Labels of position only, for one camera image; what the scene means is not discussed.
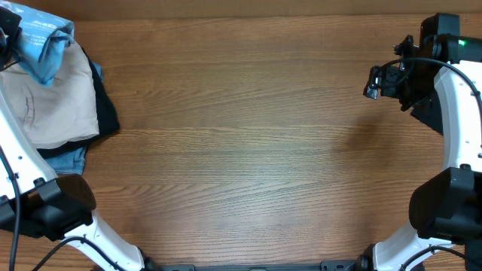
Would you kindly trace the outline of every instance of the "wood grain surface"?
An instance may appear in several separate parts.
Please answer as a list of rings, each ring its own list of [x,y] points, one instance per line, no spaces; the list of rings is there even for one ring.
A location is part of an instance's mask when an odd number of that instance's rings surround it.
[[[479,0],[13,0],[70,20],[480,13]]]
[[[98,210],[160,263],[357,257],[441,170],[440,135],[362,95],[370,67],[430,15],[78,22],[122,126],[87,154]],[[463,35],[481,25],[462,15]],[[10,243],[0,233],[0,268]],[[19,269],[52,247],[22,237]],[[63,248],[44,269],[92,265]],[[444,253],[427,266],[464,270]]]

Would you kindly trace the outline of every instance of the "light blue fabric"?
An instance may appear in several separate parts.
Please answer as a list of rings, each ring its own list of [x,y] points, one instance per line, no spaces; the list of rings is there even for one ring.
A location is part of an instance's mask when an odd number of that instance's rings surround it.
[[[43,11],[0,1],[0,6],[22,17],[22,33],[15,47],[19,65],[37,82],[50,86],[62,63],[63,51],[74,41],[74,23]]]
[[[93,65],[96,67],[97,74],[99,74],[103,82],[104,74],[102,73],[102,67],[95,62],[93,62]],[[87,147],[82,147],[75,151],[69,151],[55,157],[47,158],[45,161],[47,161],[49,166],[55,170],[57,174],[82,175],[84,174],[86,152]]]

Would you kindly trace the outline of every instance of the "wooden tabletop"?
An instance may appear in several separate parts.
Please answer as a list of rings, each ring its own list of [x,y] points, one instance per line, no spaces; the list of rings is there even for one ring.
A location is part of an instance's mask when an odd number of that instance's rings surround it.
[[[159,263],[356,258],[441,171],[440,135],[362,95],[370,67],[431,15],[78,22],[122,126],[87,153],[98,210]],[[481,25],[462,15],[463,35]],[[0,243],[6,269],[11,234]],[[19,269],[52,247],[21,238]],[[47,265],[93,263],[63,248]],[[464,270],[444,252],[427,266]]]

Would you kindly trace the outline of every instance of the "black folded garment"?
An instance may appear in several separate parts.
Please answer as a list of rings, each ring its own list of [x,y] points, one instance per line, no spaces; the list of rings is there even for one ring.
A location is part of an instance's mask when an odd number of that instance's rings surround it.
[[[97,120],[99,122],[99,134],[91,139],[80,140],[77,142],[67,142],[64,145],[54,149],[37,149],[39,154],[45,159],[55,157],[60,154],[64,154],[69,151],[76,150],[81,147],[90,145],[90,143],[100,139],[104,136],[108,136],[114,132],[117,132],[121,125],[117,119],[117,112],[112,104],[111,100],[105,92],[104,85],[97,73],[96,67],[89,59],[90,69],[92,70],[93,87],[96,91],[96,110]]]

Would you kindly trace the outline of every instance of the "robotic arm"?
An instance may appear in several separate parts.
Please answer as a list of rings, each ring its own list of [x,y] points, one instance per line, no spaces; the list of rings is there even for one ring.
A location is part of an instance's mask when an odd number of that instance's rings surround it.
[[[401,56],[400,68],[373,67],[364,94],[376,99],[381,89],[381,96],[399,99],[401,110],[406,111],[429,103],[432,94],[437,93],[444,129],[443,171],[415,190],[410,201],[410,221],[397,233],[369,246],[356,262],[326,260],[319,269],[409,270],[432,255],[432,251],[427,251],[431,246],[450,247],[482,238],[482,131],[477,103],[480,97],[471,88],[482,83],[482,40],[460,37],[459,18],[437,14],[422,23],[419,47],[407,36],[395,47],[395,53]],[[449,62],[473,82],[422,58]],[[0,147],[5,153],[2,162],[12,168],[15,176],[12,180],[6,170],[0,169],[0,229],[14,231],[15,199],[20,196],[22,235],[62,240],[61,244],[74,246],[105,270],[194,271],[193,266],[158,266],[116,234],[99,216],[87,182],[79,175],[55,174],[30,144],[2,90],[0,94]],[[20,188],[18,195],[12,186],[15,181]],[[411,259],[417,253],[422,254]],[[304,268],[308,269],[299,266],[290,270]],[[244,269],[226,266],[223,270]],[[278,269],[263,266],[262,270]]]

